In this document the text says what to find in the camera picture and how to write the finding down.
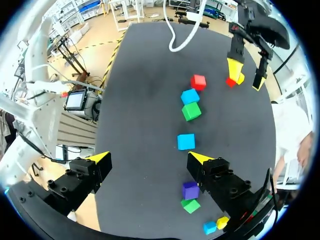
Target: red cube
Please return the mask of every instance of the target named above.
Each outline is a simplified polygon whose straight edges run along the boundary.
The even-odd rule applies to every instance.
[[[205,76],[195,74],[193,77],[191,77],[191,88],[197,91],[202,91],[206,88],[206,86],[207,83]]]
[[[237,83],[237,82],[233,81],[230,77],[228,77],[225,82],[226,82],[226,84],[229,85],[230,88],[232,88]]]

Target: black tabletop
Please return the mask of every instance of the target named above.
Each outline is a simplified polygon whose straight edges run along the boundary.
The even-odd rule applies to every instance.
[[[193,26],[172,23],[177,46]],[[223,157],[252,191],[264,182],[276,155],[275,123],[265,86],[252,88],[256,65],[247,50],[244,83],[230,88],[227,52],[231,39],[199,29],[179,52],[169,51],[165,22],[133,24],[127,30],[103,95],[96,153],[111,152],[113,169],[96,194],[102,232],[137,238],[207,240],[203,224],[224,213],[207,194],[189,214],[181,206],[182,184],[192,181],[188,151],[177,135],[194,133],[194,152]],[[190,78],[204,75],[202,115],[186,122],[180,96]]]

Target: screen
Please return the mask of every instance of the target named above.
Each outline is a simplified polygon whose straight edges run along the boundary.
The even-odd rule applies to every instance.
[[[84,94],[85,93],[83,91],[71,93],[68,97],[66,108],[80,108],[83,103],[82,99]]]

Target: person's arm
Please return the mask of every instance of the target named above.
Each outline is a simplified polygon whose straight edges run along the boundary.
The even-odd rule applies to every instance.
[[[279,161],[276,163],[274,171],[273,171],[273,185],[274,185],[274,191],[277,193],[277,181],[278,178],[282,172],[282,170],[285,167],[285,158],[284,156],[281,156]]]
[[[310,149],[313,143],[313,132],[310,132],[300,143],[299,150],[297,152],[298,162],[302,167],[308,163]]]

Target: purple cube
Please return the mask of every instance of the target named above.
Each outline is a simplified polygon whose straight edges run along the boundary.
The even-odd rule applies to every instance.
[[[186,182],[182,186],[182,195],[185,200],[196,199],[199,197],[199,187],[196,182]]]

